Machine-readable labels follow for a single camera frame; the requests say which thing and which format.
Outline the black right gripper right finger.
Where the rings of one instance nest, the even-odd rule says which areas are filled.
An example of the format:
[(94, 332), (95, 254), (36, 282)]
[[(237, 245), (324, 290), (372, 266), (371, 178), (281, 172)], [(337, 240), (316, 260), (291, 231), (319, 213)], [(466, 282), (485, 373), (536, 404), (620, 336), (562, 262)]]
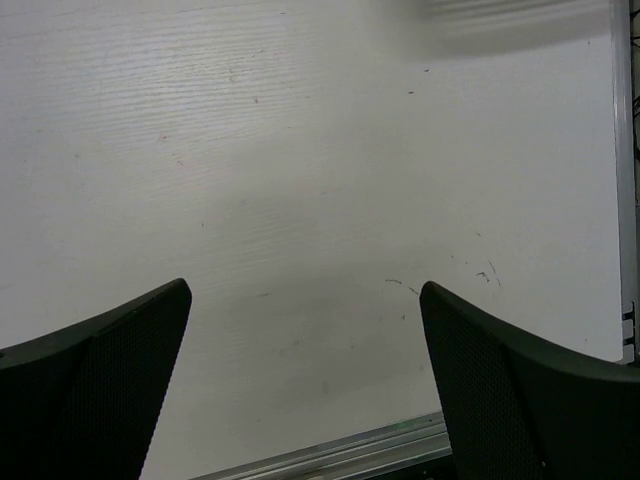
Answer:
[(554, 344), (435, 282), (420, 309), (459, 478), (638, 478), (637, 368)]

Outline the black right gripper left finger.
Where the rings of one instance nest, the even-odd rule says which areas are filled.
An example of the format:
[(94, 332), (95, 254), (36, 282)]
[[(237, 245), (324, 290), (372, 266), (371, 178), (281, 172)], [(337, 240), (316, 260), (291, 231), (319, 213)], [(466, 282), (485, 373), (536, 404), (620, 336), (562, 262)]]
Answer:
[(2, 349), (2, 478), (139, 478), (191, 302), (176, 279)]

